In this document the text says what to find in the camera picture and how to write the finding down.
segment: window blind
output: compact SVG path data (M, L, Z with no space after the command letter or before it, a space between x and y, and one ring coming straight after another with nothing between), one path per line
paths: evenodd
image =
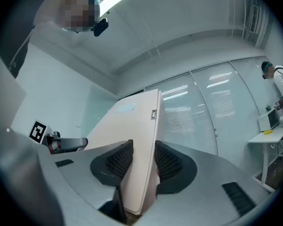
M259 133L258 110L241 76L230 63L192 72L216 128L219 156L249 175L262 167L261 153L248 140Z
M217 155L212 121L190 73L146 88L152 89L164 98L165 141Z

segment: white wall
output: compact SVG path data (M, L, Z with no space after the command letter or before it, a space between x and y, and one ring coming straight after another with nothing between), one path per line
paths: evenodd
M271 63L283 65L283 29L276 20L272 24L264 51Z
M26 92L11 128L29 135L35 120L61 137L80 137L83 111L92 82L29 44L16 82Z
M32 34L30 43L105 90L111 93L116 93L116 83L114 79L106 76L96 68L105 67L100 60L92 57L92 54L87 50L82 50L79 47L71 47L69 41L58 36L58 34L49 32L50 31L47 32L47 36L52 37L52 40L57 41L56 44L52 43L48 38L36 34L36 32ZM87 61L92 61L92 64L95 66L92 67Z
M0 57L0 128L11 127L25 96Z
M161 59L146 60L120 75L117 96L132 94L146 86L207 65L228 60L264 56L265 53L237 38L208 38L176 46Z

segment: white ceiling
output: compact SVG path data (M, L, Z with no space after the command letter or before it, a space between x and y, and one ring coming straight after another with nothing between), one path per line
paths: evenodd
M236 21L243 21L244 0L236 1ZM123 0L104 16L109 28L99 37L92 32L63 32L54 24L43 24L34 34L115 80L135 58L159 56L159 47L167 42L232 29L232 11L232 0ZM60 60L54 52L51 56Z

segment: white desk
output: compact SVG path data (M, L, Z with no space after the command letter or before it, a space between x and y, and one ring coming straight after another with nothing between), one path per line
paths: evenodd
M281 125L283 125L283 116L280 118ZM263 162L263 173L262 173L262 179L261 179L261 184L268 188L269 191L271 191L270 187L265 184L266 178L267 178L267 172L268 172L268 164L269 164L269 154L268 154L268 147L267 143L278 143L280 140L283 138L283 126L277 126L273 129L273 132L264 135L263 132L259 133L257 136L249 140L249 143L259 143L263 144L263 152L264 152L264 162Z
M133 140L133 161L121 183L123 205L140 215L156 199L155 141L164 138L164 104L158 89L119 100L88 135L85 150ZM153 110L157 110L152 120Z

